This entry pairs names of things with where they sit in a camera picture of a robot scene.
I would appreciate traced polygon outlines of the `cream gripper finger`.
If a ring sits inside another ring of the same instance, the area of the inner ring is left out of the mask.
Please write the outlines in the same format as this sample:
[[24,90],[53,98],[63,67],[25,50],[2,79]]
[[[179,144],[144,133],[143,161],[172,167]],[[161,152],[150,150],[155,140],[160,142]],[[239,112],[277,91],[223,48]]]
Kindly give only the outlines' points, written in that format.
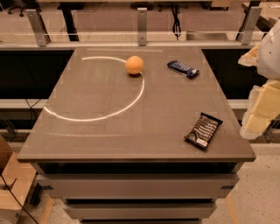
[[241,136],[247,140],[258,138],[279,115],[280,81],[268,80],[261,87],[253,86],[241,121]]
[[259,44],[252,47],[248,52],[243,54],[239,59],[238,63],[245,67],[252,67],[257,64],[257,55],[259,50]]

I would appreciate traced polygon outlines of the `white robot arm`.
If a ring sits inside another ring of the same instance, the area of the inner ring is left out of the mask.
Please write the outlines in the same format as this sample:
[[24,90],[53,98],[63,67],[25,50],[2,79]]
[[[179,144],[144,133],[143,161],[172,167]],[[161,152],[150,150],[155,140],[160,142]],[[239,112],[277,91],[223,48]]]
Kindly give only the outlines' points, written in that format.
[[257,72],[268,79],[261,87],[253,86],[241,121],[241,136],[253,140],[280,115],[280,20],[260,44],[239,58],[238,63],[245,67],[256,66]]

